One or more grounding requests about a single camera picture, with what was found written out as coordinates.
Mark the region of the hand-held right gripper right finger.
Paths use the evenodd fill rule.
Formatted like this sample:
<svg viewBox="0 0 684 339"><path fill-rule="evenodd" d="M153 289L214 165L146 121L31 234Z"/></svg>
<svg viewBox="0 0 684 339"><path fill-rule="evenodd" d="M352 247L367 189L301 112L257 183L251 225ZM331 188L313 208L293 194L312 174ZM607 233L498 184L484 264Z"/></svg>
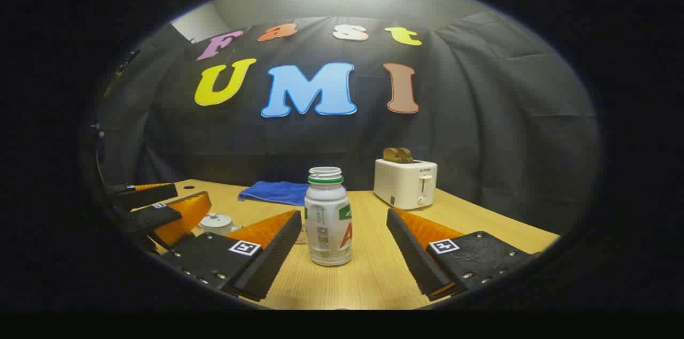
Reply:
<svg viewBox="0 0 684 339"><path fill-rule="evenodd" d="M460 233L404 210L390 208L386 224L429 299L472 292L535 258L489 232Z"/></svg>

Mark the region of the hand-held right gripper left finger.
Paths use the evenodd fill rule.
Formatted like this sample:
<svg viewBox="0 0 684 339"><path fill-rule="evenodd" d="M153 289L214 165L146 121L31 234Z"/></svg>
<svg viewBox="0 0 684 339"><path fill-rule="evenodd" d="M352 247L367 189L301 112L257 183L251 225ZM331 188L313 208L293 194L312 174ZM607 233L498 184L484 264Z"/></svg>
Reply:
<svg viewBox="0 0 684 339"><path fill-rule="evenodd" d="M161 258L206 286L259 302L266 298L301 231L301 212L274 215L225 236L184 237Z"/></svg>

